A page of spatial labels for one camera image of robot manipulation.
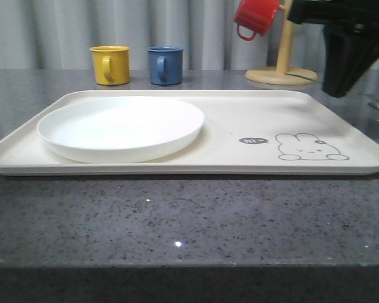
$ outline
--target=gray curtain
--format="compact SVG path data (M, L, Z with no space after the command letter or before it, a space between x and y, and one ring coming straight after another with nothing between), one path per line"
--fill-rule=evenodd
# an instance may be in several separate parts
M0 69L92 69L89 47L130 47L132 70L147 69L151 45L185 47L184 68L275 65L282 31L241 40L233 22L239 0L0 0ZM291 66L323 71L320 25L296 25ZM379 61L372 69L379 70Z

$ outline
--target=bunny drawing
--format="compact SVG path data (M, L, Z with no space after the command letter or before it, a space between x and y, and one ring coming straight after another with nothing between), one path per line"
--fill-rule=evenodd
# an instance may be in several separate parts
M348 160L334 146L320 140L313 134L278 134L281 160Z

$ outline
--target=plate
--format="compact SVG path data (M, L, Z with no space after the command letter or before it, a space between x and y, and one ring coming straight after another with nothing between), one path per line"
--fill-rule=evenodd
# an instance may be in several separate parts
M175 98L126 96L67 105L37 132L58 155L85 163L144 162L182 150L203 126L203 112Z

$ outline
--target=tray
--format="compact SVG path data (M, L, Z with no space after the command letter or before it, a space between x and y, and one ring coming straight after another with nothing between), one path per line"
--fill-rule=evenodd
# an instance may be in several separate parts
M50 151L36 126L68 104L119 96L176 98L205 124L185 149L142 163L79 163ZM307 94L258 90L82 91L67 94L0 141L0 174L305 174L379 172L379 145Z

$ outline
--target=mug handle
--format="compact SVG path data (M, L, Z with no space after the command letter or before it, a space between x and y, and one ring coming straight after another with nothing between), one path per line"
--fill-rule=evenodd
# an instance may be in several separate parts
M243 40L245 40L245 41L252 41L255 38L256 34L257 34L257 32L253 32L253 35L251 37L245 37L245 36L241 35L241 33L240 33L240 24L238 24L238 35Z
M111 75L111 57L105 56L102 58L102 69L104 70L104 76L108 81L114 81Z
M157 72L159 74L159 78L162 81L165 81L165 57L160 56L157 58Z

